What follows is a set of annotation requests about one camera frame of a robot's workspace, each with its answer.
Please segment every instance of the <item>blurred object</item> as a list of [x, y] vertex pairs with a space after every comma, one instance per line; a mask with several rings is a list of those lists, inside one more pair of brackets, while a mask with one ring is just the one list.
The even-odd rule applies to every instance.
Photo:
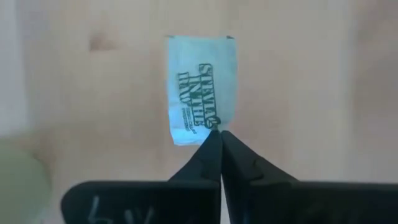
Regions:
[[1, 143], [0, 198], [2, 224], [42, 223], [50, 199], [43, 165], [20, 149]]

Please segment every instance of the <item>white paper packet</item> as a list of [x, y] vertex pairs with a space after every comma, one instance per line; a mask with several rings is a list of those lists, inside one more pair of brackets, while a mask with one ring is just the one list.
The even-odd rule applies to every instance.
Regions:
[[235, 40], [170, 36], [168, 43], [167, 96], [174, 144], [202, 144], [212, 129], [226, 129], [234, 116]]

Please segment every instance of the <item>wooden surface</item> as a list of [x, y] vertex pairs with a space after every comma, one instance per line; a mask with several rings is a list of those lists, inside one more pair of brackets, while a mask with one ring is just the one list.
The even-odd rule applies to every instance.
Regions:
[[398, 180], [393, 1], [17, 0], [16, 8], [29, 136], [53, 188], [45, 223], [62, 223], [59, 201], [74, 184], [165, 180], [195, 152], [169, 133], [168, 34], [236, 38], [231, 130], [275, 165], [299, 179]]

